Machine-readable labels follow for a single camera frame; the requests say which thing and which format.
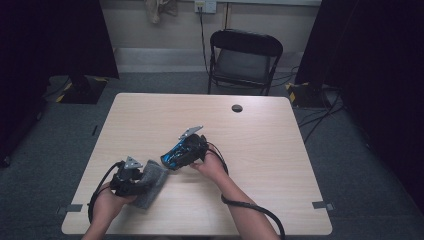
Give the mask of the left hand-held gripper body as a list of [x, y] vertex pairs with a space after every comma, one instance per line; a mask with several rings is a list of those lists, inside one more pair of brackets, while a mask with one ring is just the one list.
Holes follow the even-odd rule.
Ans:
[[117, 196], [142, 195], [147, 192], [149, 185], [141, 182], [142, 167], [140, 162], [130, 156], [118, 163], [118, 170], [110, 182], [110, 188]]

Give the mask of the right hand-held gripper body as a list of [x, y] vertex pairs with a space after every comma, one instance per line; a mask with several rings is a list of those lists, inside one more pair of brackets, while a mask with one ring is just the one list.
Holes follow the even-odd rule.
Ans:
[[207, 140], [203, 135], [199, 136], [196, 134], [202, 128], [202, 125], [188, 128], [179, 137], [181, 144], [179, 164], [191, 164], [197, 159], [204, 159], [206, 150], [208, 149]]

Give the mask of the blue toy car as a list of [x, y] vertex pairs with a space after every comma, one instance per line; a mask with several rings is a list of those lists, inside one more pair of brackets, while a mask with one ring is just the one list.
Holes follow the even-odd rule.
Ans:
[[160, 157], [161, 163], [170, 170], [178, 170], [194, 162], [192, 147], [185, 141], [178, 142]]

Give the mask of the grey towel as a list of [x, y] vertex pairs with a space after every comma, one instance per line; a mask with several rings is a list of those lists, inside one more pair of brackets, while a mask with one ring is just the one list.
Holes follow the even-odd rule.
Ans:
[[147, 210], [159, 195], [168, 177], [168, 170], [154, 160], [149, 160], [143, 176], [136, 183], [136, 199], [132, 205]]

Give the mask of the person's right hand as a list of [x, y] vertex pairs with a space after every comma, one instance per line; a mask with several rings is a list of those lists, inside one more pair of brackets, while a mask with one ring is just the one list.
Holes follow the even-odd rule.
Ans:
[[200, 172], [204, 177], [217, 183], [221, 180], [228, 178], [225, 172], [222, 161], [211, 150], [206, 152], [203, 162], [194, 162], [190, 165], [191, 168]]

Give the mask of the person's left hand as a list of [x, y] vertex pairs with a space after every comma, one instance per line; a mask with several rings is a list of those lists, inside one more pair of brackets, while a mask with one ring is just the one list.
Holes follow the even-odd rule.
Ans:
[[135, 196], [117, 196], [111, 191], [109, 182], [103, 184], [94, 204], [92, 221], [97, 219], [113, 221], [123, 206], [132, 203], [135, 199]]

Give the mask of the grey tape strip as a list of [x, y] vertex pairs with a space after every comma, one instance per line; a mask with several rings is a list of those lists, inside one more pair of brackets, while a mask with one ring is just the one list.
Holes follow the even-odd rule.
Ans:
[[82, 204], [68, 204], [65, 206], [59, 206], [56, 213], [58, 215], [66, 215], [68, 212], [80, 212], [82, 207]]
[[335, 206], [333, 203], [327, 203], [325, 201], [312, 202], [312, 206], [314, 209], [326, 209], [327, 211], [335, 210]]

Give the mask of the black folding chair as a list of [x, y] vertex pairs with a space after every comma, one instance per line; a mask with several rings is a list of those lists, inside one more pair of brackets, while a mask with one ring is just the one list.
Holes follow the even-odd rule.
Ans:
[[273, 36], [255, 32], [223, 29], [210, 37], [211, 57], [208, 93], [212, 83], [220, 82], [260, 89], [269, 94], [282, 43]]

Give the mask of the black stand base yellow tape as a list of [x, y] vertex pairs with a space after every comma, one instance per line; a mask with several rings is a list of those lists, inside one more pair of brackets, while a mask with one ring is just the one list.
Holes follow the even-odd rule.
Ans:
[[285, 85], [288, 98], [294, 107], [298, 108], [325, 108], [330, 102], [322, 88], [310, 83]]
[[108, 83], [105, 78], [85, 75], [71, 75], [70, 80], [57, 97], [57, 103], [96, 104]]

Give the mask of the beige hanging cloth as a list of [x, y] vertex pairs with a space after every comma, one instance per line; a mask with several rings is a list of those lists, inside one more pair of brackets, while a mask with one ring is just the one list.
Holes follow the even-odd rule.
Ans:
[[178, 15], [177, 0], [144, 0], [147, 17], [153, 24], [160, 22], [161, 14]]

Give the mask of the black curtain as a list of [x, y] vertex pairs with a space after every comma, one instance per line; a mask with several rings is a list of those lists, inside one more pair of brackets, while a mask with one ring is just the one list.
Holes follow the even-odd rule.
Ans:
[[340, 88], [424, 213], [424, 0], [321, 0], [296, 81]]
[[0, 0], [0, 167], [57, 75], [119, 76], [101, 0]]

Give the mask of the white wall socket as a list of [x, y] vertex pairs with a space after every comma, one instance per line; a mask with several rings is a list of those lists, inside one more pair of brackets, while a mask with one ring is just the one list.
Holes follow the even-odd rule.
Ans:
[[194, 11], [196, 13], [215, 14], [217, 11], [216, 0], [195, 0]]

